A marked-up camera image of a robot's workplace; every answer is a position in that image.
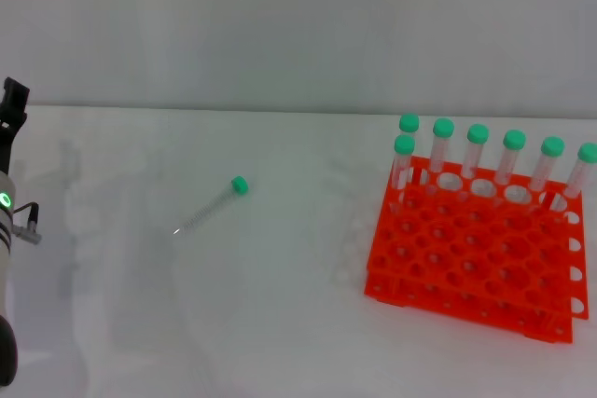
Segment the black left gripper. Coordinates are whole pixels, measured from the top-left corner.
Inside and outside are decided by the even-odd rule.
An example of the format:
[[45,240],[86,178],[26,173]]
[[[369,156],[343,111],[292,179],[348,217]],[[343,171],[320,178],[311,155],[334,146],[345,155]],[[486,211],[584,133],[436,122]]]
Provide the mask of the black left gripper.
[[27,119],[30,90],[11,77],[4,81],[0,101],[0,172],[8,174],[12,143]]

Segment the clear test tube green cap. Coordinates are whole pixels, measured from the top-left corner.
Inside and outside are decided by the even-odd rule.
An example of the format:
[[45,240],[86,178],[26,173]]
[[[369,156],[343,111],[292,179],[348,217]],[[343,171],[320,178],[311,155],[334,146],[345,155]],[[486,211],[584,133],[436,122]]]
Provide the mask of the clear test tube green cap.
[[429,173],[442,173],[453,132],[454,124],[449,118],[441,117],[435,121],[433,127],[434,139],[429,159]]
[[555,193],[546,190],[546,185],[553,172],[554,166],[558,158],[562,155],[565,148],[563,139],[558,136],[549,136],[544,139],[541,144],[541,154],[535,164],[533,174],[529,183],[529,190],[535,193],[544,193],[544,201],[539,205],[531,205],[527,209],[529,216],[535,215],[543,208],[549,210],[551,203],[555,198]]
[[[520,151],[526,144],[526,136],[521,130],[508,130],[503,138],[503,151],[500,157],[498,167],[495,171],[493,182],[496,185],[509,185],[512,173],[514,172],[516,162]],[[514,187],[514,193],[507,199],[513,199],[515,202],[523,203],[528,194],[522,192],[522,187]],[[493,208],[499,207],[504,202],[503,199],[493,199]]]
[[[417,132],[420,127],[419,116],[415,114],[405,114],[399,120],[400,135],[409,136],[413,142],[413,150],[410,153],[410,158],[414,155],[416,148]],[[401,172],[401,185],[405,186],[409,178],[409,171],[404,170]]]
[[[467,147],[462,164],[460,176],[463,179],[474,180],[481,160],[484,145],[489,139],[489,130],[483,124],[473,124],[469,127],[467,135]],[[491,193],[489,181],[481,179],[477,186],[473,186],[473,193],[480,196],[488,196]],[[464,189],[458,194],[458,199],[464,201],[468,199],[469,193]]]
[[248,192],[249,184],[247,181],[242,176],[234,177],[227,183],[226,187],[220,193],[209,202],[202,205],[196,212],[190,217],[187,217],[179,226],[177,226],[172,234],[176,236],[190,232],[195,227],[203,224],[222,208],[229,205],[237,198],[245,196]]
[[415,141],[409,134],[400,134],[395,139],[395,156],[391,172],[391,187],[394,192],[394,199],[391,201],[391,211],[397,213],[402,203],[403,193],[406,188],[410,162],[414,152]]
[[565,188],[554,206],[556,212],[563,212],[571,200],[580,195],[582,189],[589,183],[595,166],[597,166],[597,144],[582,144],[577,151],[576,163],[568,176]]

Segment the orange test tube rack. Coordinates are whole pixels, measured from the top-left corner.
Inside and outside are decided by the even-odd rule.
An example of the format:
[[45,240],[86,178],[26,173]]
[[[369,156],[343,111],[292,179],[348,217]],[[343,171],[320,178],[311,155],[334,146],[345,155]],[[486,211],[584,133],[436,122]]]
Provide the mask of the orange test tube rack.
[[448,162],[428,171],[413,157],[403,189],[387,188],[364,292],[383,303],[569,343],[588,319],[583,202],[564,183],[539,192],[515,174],[496,185],[478,169],[464,179]]

